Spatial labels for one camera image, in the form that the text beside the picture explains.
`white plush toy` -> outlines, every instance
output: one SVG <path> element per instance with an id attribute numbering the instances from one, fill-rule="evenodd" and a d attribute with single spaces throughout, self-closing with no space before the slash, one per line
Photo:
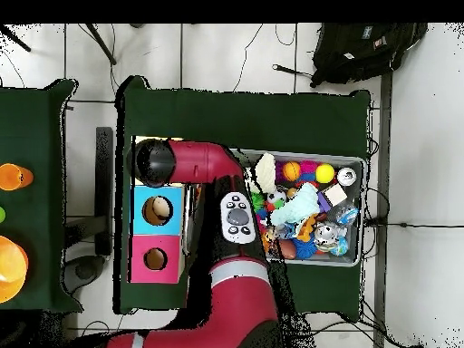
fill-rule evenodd
<path id="1" fill-rule="evenodd" d="M 252 179 L 251 168 L 245 169 L 246 184 L 250 187 L 251 192 L 259 193 L 255 181 Z M 263 193 L 272 193 L 276 190 L 276 162 L 274 156 L 265 153 L 259 162 L 255 165 L 256 181 L 261 187 Z"/>

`gray bin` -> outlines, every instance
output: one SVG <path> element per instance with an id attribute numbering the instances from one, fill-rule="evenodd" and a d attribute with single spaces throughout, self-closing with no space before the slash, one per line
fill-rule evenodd
<path id="1" fill-rule="evenodd" d="M 323 255 L 313 255 L 306 260 L 286 260 L 287 264 L 303 264 L 317 266 L 355 266 L 363 256 L 363 218 L 364 202 L 367 189 L 367 164 L 361 158 L 345 156 L 314 155 L 293 152 L 273 152 L 266 150 L 232 150 L 241 165 L 252 167 L 256 164 L 262 154 L 271 153 L 276 161 L 302 161 L 312 160 L 329 163 L 335 168 L 349 167 L 356 172 L 356 181 L 350 187 L 344 188 L 348 200 L 354 199 L 355 206 L 360 209 L 360 214 L 356 221 L 348 227 L 346 240 L 348 242 L 348 252 L 343 256 L 335 256 L 330 253 Z M 329 211 L 328 220 L 335 222 L 334 209 Z"/>

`yellow ball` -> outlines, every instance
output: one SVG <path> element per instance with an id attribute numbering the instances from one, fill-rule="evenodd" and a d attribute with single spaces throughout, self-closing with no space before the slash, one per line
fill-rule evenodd
<path id="1" fill-rule="evenodd" d="M 329 183 L 335 176 L 335 169 L 330 164 L 321 164 L 315 170 L 315 179 L 319 183 Z"/>
<path id="2" fill-rule="evenodd" d="M 300 177 L 300 165 L 296 161 L 288 161 L 284 165 L 283 173 L 288 181 L 295 181 Z"/>

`shape sorter box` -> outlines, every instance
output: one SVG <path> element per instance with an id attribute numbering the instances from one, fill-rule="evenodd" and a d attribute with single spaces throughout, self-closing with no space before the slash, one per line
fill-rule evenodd
<path id="1" fill-rule="evenodd" d="M 134 186 L 134 215 L 130 241 L 130 283 L 176 284 L 185 266 L 182 253 L 182 220 L 184 213 L 184 187 L 150 188 Z M 154 226 L 147 222 L 142 210 L 149 198 L 162 197 L 172 208 L 170 219 Z M 145 255 L 153 248 L 160 249 L 166 259 L 161 269 L 149 269 Z"/>
<path id="2" fill-rule="evenodd" d="M 180 236 L 134 236 L 132 238 L 130 282 L 173 285 L 178 283 L 185 266 L 180 239 Z M 166 255 L 166 264 L 160 270 L 149 269 L 145 264 L 145 255 L 152 248 L 161 249 Z"/>
<path id="3" fill-rule="evenodd" d="M 134 219 L 132 234 L 136 235 L 181 235 L 183 206 L 182 187 L 151 188 L 134 186 Z M 149 198 L 161 197 L 167 199 L 172 206 L 172 216 L 161 226 L 153 226 L 145 220 L 142 214 L 143 206 Z"/>

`green table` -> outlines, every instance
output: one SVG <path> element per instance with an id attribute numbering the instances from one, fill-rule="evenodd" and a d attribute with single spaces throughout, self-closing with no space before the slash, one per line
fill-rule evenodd
<path id="1" fill-rule="evenodd" d="M 150 90 L 145 79 L 128 78 L 118 90 L 115 310 L 180 308 L 185 303 L 187 271 L 177 285 L 127 283 L 130 173 L 125 154 L 132 135 L 213 141 L 230 148 L 274 150 L 366 159 L 370 95 L 317 93 L 256 94 L 192 90 Z M 354 267 L 288 265 L 298 312 L 342 312 L 358 318 L 361 263 Z"/>
<path id="2" fill-rule="evenodd" d="M 34 174 L 16 191 L 0 189 L 6 219 L 0 235 L 20 245 L 29 257 L 20 293 L 2 309 L 80 311 L 60 283 L 64 250 L 63 108 L 76 84 L 57 81 L 43 90 L 0 88 L 0 164 L 11 162 Z"/>

